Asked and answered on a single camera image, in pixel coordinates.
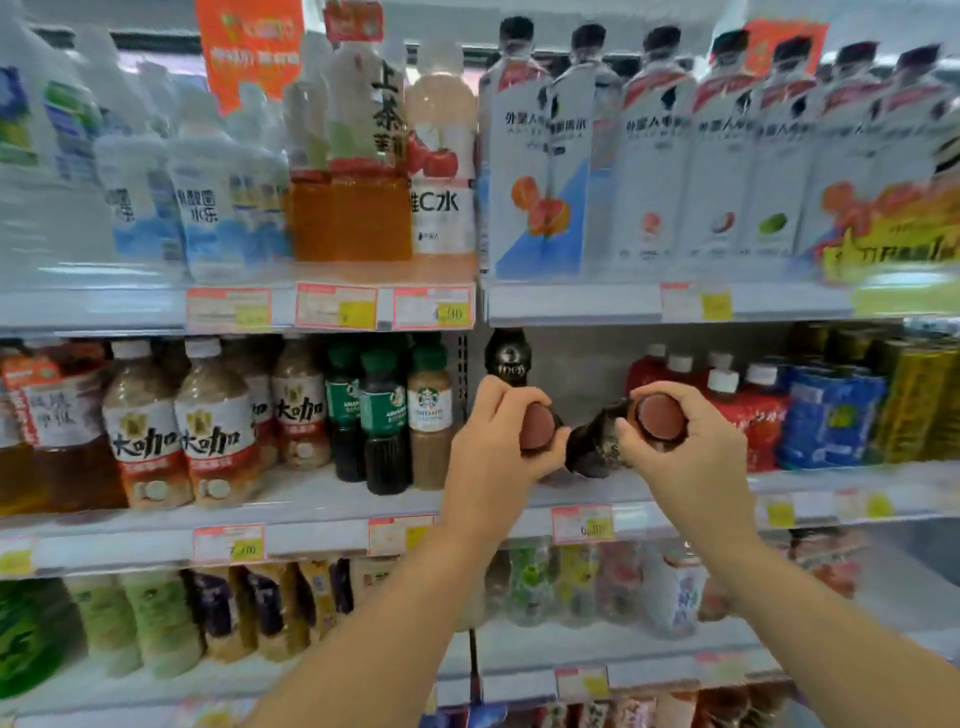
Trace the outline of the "beige coffee bottle green cap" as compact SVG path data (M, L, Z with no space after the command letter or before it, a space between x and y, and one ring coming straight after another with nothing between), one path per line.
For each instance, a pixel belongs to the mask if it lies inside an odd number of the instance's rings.
M442 490L450 466L453 440L453 398L447 349L440 342L412 349L407 378L413 487Z

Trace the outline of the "group of red white-capped bottles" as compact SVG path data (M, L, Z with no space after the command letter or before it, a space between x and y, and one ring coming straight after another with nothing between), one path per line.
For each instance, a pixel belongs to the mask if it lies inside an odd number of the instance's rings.
M767 358L739 367L733 353L718 349L706 353L701 369L694 364L692 355L651 345L645 356L631 365L626 389L658 381L694 386L746 436L748 472L774 472L789 404L783 366Z

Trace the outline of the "milk coffee bottle white cap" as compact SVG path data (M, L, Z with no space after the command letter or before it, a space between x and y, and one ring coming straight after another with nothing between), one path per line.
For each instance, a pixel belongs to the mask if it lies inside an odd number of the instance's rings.
M199 507L245 504L258 492L261 454L249 387L214 337L184 342L190 368L174 398L188 478Z
M282 459L302 471L329 464L326 382L306 334L283 334L283 346L271 371L270 386Z
M111 351L115 370L103 397L102 416L129 507L193 503L171 377L155 361L145 339L115 341Z

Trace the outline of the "dark bottle with brown cap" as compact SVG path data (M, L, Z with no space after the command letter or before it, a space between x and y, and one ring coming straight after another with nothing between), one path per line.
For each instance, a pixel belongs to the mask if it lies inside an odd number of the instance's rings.
M689 420L669 394L622 397L604 405L591 420L572 430L565 460L571 473L602 480L626 465L620 452L618 419L629 424L640 440L658 453L674 450L688 436Z
M562 426L563 421L551 407L539 402L530 403L525 410L519 433L522 455L532 456L549 451L557 431Z

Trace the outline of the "person's right hand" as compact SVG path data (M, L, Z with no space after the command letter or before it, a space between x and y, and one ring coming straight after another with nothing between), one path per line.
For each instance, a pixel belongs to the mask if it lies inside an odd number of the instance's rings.
M654 501L712 570L760 551L746 436L690 385L657 381L633 389L630 397L655 393L679 403L688 429L681 444L664 452L669 462L665 474L639 474Z

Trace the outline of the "person's right forearm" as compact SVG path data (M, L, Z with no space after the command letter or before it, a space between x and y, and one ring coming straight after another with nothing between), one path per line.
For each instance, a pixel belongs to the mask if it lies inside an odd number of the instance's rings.
M960 670L804 572L757 532L689 537L825 728L960 728Z

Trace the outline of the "row of clear blue-labelled bottles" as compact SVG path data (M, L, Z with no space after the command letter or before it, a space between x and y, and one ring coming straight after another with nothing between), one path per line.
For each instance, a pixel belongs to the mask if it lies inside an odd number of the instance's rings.
M0 0L0 292L246 284L294 261L278 105L238 109L161 64L122 65L110 32L74 52Z

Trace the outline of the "blue wrapped drink pack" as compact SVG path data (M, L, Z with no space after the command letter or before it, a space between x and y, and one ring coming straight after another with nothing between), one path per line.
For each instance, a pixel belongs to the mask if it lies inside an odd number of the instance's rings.
M855 365L792 366L776 463L785 470L862 466L886 394L883 377Z

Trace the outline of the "row of white black-capped bottles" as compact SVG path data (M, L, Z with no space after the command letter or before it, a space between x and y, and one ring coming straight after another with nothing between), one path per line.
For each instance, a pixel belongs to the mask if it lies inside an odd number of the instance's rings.
M503 19L478 82L480 272L821 277L827 186L874 198L960 178L960 39L929 42L898 21L828 29L813 74L810 37L793 36L758 77L747 22L714 33L705 67L682 53L678 25L615 58L607 28L587 22L549 70L533 20Z

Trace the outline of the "white and red price tag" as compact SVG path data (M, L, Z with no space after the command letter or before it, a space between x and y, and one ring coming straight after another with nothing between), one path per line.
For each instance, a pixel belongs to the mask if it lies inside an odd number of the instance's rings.
M476 313L476 284L394 286L391 329L396 332L470 331Z
M884 490L849 488L834 491L836 520L842 525L888 521L897 516L893 499Z
M554 669L557 701L565 705L608 701L611 698L606 665L562 666Z
M195 566L232 566L266 560L265 524L208 526L193 531L190 563Z
M31 536L0 537L0 580L22 580L37 574L34 564L37 542Z
M550 510L551 541L556 547L617 540L610 504L557 506Z
M189 334L246 334L274 327L272 290L267 287L194 286L185 295Z
M761 530L796 528L797 517L793 495L789 492L761 493L754 509L757 527Z
M735 319L733 289L711 281L673 281L659 285L664 324L723 323Z
M375 332L379 288L298 281L294 327L298 330Z
M366 522L366 555L394 557L409 552L423 539L436 519L436 514L369 518Z

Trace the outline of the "yellow and orange promo sign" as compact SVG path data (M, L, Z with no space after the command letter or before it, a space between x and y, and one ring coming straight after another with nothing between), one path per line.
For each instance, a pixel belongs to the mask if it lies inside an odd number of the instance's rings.
M812 249L825 283L853 284L900 265L960 264L960 177L895 182L873 198L840 180L815 211L828 222Z

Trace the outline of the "amber tea bottle orange label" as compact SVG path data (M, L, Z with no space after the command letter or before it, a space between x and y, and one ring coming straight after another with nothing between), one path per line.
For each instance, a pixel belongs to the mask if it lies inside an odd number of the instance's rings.
M103 414L109 361L98 343L26 338L0 375L54 512L129 506Z

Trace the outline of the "peach drink bottle apple label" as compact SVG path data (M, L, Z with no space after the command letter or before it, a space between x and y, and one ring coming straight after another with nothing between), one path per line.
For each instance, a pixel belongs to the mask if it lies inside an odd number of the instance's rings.
M416 70L404 98L413 252L437 264L469 262L476 250L478 99L455 41L421 43Z

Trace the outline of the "row of purple-yellow labelled bottles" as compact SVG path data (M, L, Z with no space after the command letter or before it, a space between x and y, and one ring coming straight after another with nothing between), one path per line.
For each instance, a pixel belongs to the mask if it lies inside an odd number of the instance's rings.
M293 660L366 601L396 562L324 557L188 570L187 593L207 658L220 664L253 655L275 664Z

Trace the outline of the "row of drinks with colourful labels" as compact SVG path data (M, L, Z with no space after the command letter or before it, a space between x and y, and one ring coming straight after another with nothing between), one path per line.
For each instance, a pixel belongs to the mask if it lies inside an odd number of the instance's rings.
M504 728L775 728L791 683L618 695L512 713Z

